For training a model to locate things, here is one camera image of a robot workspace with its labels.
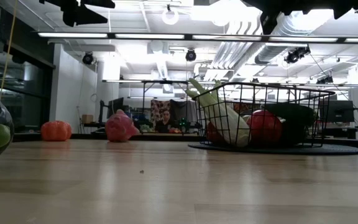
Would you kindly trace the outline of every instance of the box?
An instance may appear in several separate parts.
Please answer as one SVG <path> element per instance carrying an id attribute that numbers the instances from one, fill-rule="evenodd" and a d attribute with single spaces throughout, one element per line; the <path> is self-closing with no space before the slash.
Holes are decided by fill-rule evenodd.
<path id="1" fill-rule="evenodd" d="M 93 115 L 90 115 L 90 114 L 82 115 L 82 123 L 83 124 L 90 124 L 92 122 L 93 122 Z"/>

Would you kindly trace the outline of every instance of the orange pumpkin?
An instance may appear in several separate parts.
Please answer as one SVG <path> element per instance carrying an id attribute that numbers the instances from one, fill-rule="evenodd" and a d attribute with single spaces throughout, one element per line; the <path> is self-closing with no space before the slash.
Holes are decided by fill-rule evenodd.
<path id="1" fill-rule="evenodd" d="M 66 141 L 71 137 L 71 126 L 64 121 L 46 122 L 41 127 L 41 136 L 44 141 Z"/>

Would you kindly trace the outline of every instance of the person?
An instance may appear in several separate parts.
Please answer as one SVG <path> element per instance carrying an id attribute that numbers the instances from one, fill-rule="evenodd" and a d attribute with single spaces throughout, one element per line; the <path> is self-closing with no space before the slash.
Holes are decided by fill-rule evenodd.
<path id="1" fill-rule="evenodd" d="M 162 112 L 162 120 L 156 122 L 154 130 L 158 133 L 169 133 L 169 130 L 174 127 L 175 122 L 171 120 L 169 110 L 164 110 Z"/>

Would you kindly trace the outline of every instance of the table surface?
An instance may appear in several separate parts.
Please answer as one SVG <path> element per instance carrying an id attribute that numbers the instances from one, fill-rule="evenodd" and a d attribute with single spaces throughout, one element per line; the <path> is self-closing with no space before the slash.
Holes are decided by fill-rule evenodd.
<path id="1" fill-rule="evenodd" d="M 0 157 L 0 223 L 355 224 L 358 156 L 17 142 Z"/>

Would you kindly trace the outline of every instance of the black wire basket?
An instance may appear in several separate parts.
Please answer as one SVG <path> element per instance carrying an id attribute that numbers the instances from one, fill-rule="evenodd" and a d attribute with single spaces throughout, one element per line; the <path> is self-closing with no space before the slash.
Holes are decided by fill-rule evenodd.
<path id="1" fill-rule="evenodd" d="M 321 147 L 333 91 L 225 83 L 196 97 L 202 145 Z"/>

